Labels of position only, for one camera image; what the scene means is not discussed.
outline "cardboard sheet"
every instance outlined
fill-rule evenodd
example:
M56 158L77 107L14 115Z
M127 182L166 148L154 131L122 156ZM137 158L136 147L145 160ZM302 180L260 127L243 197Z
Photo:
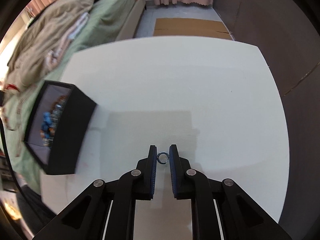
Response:
M204 36L232 40L222 22L190 18L158 18L153 36Z

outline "floor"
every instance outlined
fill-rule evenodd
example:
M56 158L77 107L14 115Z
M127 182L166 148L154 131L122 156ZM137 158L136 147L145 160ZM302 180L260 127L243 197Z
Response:
M151 6L144 11L135 38L153 36L157 18L194 18L222 22L215 10L209 6L193 4Z

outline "brown wall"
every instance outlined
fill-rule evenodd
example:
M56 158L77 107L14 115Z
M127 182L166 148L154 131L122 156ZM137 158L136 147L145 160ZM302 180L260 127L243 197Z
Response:
M279 224L302 239L320 215L320 36L293 0L214 0L213 7L237 41L259 47L275 79L290 143Z

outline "open box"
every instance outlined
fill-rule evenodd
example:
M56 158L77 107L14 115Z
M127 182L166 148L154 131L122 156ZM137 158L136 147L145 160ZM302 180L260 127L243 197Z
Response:
M24 143L47 174L75 173L96 105L75 85L44 82L28 120Z

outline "white table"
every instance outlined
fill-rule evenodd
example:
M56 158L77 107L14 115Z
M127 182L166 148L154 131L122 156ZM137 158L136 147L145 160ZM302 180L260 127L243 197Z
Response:
M62 82L98 103L76 174L43 175L43 201L61 211L95 179L136 167L150 145L176 144L191 167L232 178L276 221L289 173L287 126L270 70L255 46L205 37L152 37L74 54ZM134 238L192 239L190 201L175 200L157 164L154 199L138 201Z

